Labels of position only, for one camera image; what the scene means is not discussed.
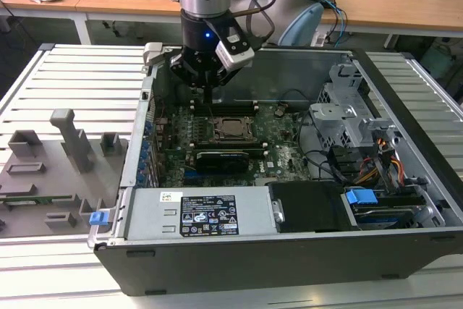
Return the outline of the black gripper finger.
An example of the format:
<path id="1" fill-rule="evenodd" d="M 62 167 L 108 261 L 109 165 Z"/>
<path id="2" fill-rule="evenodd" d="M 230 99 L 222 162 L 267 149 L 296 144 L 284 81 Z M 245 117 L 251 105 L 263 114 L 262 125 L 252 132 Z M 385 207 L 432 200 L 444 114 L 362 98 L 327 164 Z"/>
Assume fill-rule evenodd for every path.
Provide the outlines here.
<path id="1" fill-rule="evenodd" d="M 241 69 L 238 68 L 229 72 L 223 68 L 217 71 L 217 74 L 208 80 L 208 104 L 213 103 L 214 91 L 230 82 L 231 79 L 235 77 L 240 70 Z"/>
<path id="2" fill-rule="evenodd" d="M 199 51 L 182 51 L 173 56 L 169 63 L 170 70 L 191 88 L 203 90 L 203 103 L 210 103 L 210 57 Z"/>

